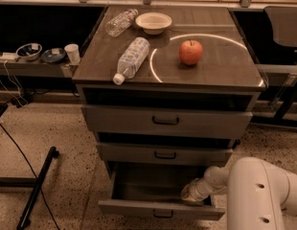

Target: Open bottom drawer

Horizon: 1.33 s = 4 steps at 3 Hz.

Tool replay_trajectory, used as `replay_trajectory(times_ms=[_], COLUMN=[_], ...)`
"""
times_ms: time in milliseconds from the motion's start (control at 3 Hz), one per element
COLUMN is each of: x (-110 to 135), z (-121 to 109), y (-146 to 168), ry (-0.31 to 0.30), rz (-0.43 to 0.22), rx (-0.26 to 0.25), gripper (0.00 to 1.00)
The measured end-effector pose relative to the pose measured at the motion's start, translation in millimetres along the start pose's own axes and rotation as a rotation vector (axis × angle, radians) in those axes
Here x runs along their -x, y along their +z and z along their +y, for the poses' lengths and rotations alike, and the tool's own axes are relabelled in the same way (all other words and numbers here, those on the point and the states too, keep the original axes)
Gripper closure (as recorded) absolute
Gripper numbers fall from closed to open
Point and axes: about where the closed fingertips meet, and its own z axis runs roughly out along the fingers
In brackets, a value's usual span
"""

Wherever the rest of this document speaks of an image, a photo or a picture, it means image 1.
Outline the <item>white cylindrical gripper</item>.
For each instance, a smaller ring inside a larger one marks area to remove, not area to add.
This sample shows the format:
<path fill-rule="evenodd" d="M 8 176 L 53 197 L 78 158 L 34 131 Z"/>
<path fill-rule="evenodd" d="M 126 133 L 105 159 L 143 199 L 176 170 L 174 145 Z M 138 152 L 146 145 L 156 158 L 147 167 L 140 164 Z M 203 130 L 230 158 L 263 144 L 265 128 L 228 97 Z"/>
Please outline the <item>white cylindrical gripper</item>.
<path fill-rule="evenodd" d="M 208 196 L 208 184 L 203 178 L 192 180 L 180 193 L 181 199 L 188 202 L 202 202 Z"/>

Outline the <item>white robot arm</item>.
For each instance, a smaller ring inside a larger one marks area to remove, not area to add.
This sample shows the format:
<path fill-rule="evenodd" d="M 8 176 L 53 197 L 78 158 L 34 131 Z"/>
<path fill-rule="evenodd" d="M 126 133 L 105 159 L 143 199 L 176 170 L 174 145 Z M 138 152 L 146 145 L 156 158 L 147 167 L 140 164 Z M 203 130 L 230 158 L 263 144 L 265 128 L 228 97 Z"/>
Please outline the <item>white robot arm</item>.
<path fill-rule="evenodd" d="M 209 167 L 181 191 L 185 201 L 227 195 L 227 230 L 285 230 L 283 215 L 297 217 L 297 174 L 255 157 L 231 169 Z"/>

